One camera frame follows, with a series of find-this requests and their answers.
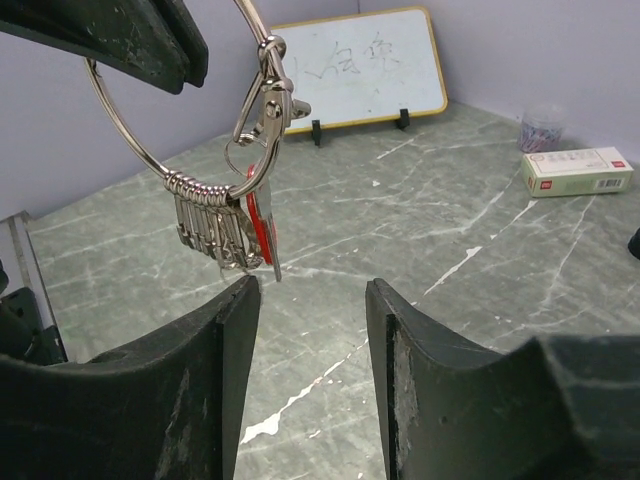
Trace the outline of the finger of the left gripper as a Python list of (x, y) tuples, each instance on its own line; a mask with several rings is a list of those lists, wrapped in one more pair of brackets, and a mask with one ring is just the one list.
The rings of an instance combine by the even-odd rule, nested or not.
[(177, 95), (202, 87), (209, 49), (181, 0), (4, 0), (1, 31)]

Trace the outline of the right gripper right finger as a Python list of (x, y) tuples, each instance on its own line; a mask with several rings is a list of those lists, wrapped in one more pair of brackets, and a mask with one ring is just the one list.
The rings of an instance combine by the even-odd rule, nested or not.
[(365, 291), (390, 479), (635, 479), (639, 339), (542, 335), (500, 354)]

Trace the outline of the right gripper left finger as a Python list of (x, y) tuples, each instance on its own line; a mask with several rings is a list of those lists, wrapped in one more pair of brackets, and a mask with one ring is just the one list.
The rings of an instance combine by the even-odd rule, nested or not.
[(230, 479), (261, 308), (246, 275), (89, 362), (1, 360), (5, 479)]

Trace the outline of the large metal keyring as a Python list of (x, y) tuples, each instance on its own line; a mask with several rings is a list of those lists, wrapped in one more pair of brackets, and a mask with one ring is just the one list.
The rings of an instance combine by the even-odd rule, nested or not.
[(106, 113), (134, 153), (163, 180), (173, 194), (177, 232), (183, 245), (217, 261), (222, 270), (243, 272), (266, 263), (249, 215), (246, 196), (268, 179), (278, 158), (286, 129), (295, 119), (310, 115), (311, 106), (292, 97), (294, 83), (283, 65), (287, 45), (271, 33), (251, 1), (238, 1), (257, 42), (259, 70), (245, 97), (240, 117), (229, 141), (239, 146), (257, 142), (264, 148), (260, 162), (252, 165), (243, 183), (209, 185), (156, 160), (136, 139), (116, 107), (99, 74), (95, 61), (87, 59), (91, 84)]

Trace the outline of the red key tag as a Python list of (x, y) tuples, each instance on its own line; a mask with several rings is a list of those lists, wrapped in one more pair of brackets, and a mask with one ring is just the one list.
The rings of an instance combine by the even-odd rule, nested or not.
[(266, 263), (268, 265), (271, 265), (271, 258), (270, 258), (270, 253), (269, 253), (267, 239), (266, 239), (266, 229), (265, 229), (266, 225), (264, 221), (261, 219), (258, 199), (257, 199), (257, 194), (260, 186), (246, 196), (246, 203), (249, 210), (249, 215), (251, 217), (251, 220), (256, 232), (257, 239), (261, 247), (262, 256), (266, 261)]

